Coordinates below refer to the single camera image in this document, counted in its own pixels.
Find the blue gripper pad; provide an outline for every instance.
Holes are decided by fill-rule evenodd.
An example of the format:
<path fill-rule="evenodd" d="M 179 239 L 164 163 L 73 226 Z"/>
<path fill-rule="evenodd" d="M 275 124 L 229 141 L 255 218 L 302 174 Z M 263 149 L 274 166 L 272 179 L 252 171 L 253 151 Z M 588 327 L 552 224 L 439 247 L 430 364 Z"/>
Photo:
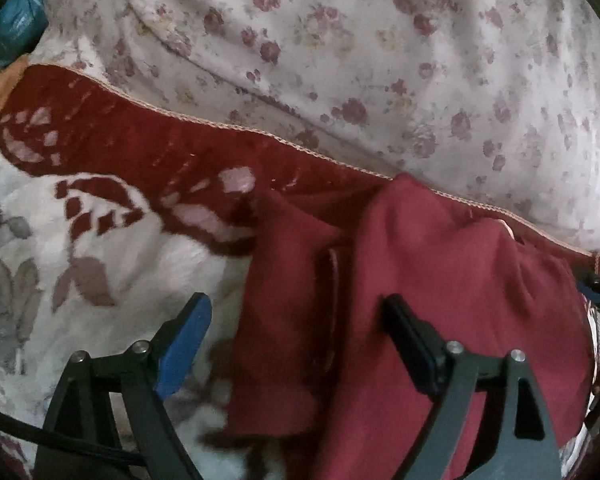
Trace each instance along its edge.
<path fill-rule="evenodd" d="M 193 359 L 211 324 L 211 300 L 205 294 L 194 294 L 180 315 L 169 323 L 172 322 L 180 324 L 181 328 L 158 360 L 154 391 L 160 400 L 177 392 L 191 370 Z"/>
<path fill-rule="evenodd" d="M 587 298 L 591 303 L 597 305 L 600 304 L 600 294 L 594 292 L 582 282 L 576 282 L 576 288 L 578 292 L 582 294 L 585 298 Z"/>

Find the bed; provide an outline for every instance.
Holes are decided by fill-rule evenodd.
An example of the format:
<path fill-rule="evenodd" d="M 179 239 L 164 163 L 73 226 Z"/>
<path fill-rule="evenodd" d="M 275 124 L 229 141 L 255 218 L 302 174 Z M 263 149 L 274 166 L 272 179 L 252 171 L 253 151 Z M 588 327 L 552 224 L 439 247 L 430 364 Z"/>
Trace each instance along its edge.
<path fill-rule="evenodd" d="M 442 193 L 508 210 L 519 218 L 511 222 L 540 228 L 567 250 L 600 254 L 600 0 L 46 5 L 49 27 L 30 56 L 33 65 L 69 68 L 196 124 L 264 131 L 383 176 L 407 171 Z M 86 101 L 74 97 L 78 110 Z M 3 114 L 1 128 L 10 121 L 51 124 L 56 118 L 43 108 L 38 116 L 23 110 L 20 122 Z M 152 134 L 155 149 L 167 150 L 163 132 Z M 249 478 L 284 478 L 276 442 L 223 447 L 203 437 L 225 422 L 230 384 L 223 370 L 248 255 L 165 233 L 140 184 L 105 171 L 71 171 L 63 151 L 69 148 L 52 150 L 62 146 L 59 139 L 60 129 L 41 140 L 50 149 L 48 166 L 64 171 L 56 176 L 14 167 L 0 151 L 0 409 L 42 424 L 75 349 L 121 351 L 202 290 L 217 315 L 204 358 L 170 401 L 178 434 L 205 478 L 246 478 L 254 468 L 260 476 Z M 41 156 L 11 141 L 1 146 L 22 163 Z M 102 149 L 112 146 L 136 148 L 129 142 Z M 253 185 L 243 166 L 223 163 L 196 175 L 182 164 L 187 196 Z M 90 187 L 93 174 L 116 191 Z M 173 212 L 184 192 L 168 179 L 160 185 L 156 200 Z M 293 177 L 285 185 L 293 187 Z M 100 233 L 95 220 L 85 224 L 109 214 L 117 229 Z M 240 241 L 245 233 L 215 217 L 200 225 L 216 241 Z M 15 303 L 29 304 L 30 318 L 15 319 Z M 594 311 L 591 323 L 600 354 Z M 21 475 L 30 474 L 34 446 L 0 438 Z M 565 475 L 583 442 L 564 451 Z"/>

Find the red towel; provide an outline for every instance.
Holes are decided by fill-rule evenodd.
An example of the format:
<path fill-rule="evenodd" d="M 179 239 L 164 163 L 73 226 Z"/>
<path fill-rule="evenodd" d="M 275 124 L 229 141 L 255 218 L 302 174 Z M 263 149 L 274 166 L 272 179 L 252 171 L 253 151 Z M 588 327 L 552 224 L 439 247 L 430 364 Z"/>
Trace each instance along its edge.
<path fill-rule="evenodd" d="M 370 202 L 361 218 L 347 216 L 356 200 Z M 258 218 L 227 431 L 299 436 L 290 479 L 390 480 L 413 445 L 431 404 L 381 329 L 394 292 L 470 351 L 525 351 L 558 444 L 580 430 L 593 357 L 564 261 L 408 176 L 348 196 L 264 192 Z M 483 405 L 474 396 L 447 478 L 464 472 Z"/>

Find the blue plastic bag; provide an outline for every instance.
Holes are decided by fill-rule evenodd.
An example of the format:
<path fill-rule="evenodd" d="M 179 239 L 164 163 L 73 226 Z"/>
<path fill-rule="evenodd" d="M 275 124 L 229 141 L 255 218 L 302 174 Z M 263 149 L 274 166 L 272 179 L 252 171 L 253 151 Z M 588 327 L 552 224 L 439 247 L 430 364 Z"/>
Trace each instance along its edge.
<path fill-rule="evenodd" d="M 7 0 L 0 10 L 0 68 L 6 68 L 40 40 L 48 21 L 45 0 Z"/>

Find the black cable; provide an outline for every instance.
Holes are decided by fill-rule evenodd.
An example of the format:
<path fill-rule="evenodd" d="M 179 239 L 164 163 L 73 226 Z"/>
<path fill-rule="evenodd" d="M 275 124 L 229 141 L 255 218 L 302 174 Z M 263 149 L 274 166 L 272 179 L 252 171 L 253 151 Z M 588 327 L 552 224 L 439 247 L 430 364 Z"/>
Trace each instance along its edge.
<path fill-rule="evenodd" d="M 48 447 L 49 449 L 97 458 L 119 466 L 146 465 L 144 458 L 138 453 L 115 449 L 109 446 L 101 446 L 100 444 L 92 444 L 79 438 L 72 438 L 53 431 L 43 430 L 1 412 L 0 431 L 10 434 L 15 438 Z"/>

